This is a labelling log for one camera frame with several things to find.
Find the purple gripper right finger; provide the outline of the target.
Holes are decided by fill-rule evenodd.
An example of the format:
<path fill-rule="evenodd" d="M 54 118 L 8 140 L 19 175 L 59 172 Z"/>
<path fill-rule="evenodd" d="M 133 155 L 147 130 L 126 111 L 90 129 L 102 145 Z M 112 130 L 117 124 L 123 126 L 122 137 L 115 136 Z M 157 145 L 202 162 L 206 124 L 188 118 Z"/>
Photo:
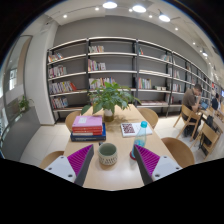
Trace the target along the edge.
<path fill-rule="evenodd" d="M 138 163 L 143 183 L 145 185 L 152 183 L 152 173 L 160 157 L 139 145 L 134 146 L 134 156 Z"/>

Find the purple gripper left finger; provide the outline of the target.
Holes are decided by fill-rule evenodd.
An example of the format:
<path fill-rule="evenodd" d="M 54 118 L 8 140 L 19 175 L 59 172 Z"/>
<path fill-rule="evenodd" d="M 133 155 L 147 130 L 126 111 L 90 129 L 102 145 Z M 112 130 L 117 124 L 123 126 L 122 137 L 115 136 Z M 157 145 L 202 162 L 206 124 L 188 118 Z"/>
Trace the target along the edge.
<path fill-rule="evenodd" d="M 76 185 L 82 186 L 84 184 L 93 155 L 94 147 L 93 145 L 88 145 L 68 156 L 68 161 L 76 174 Z"/>

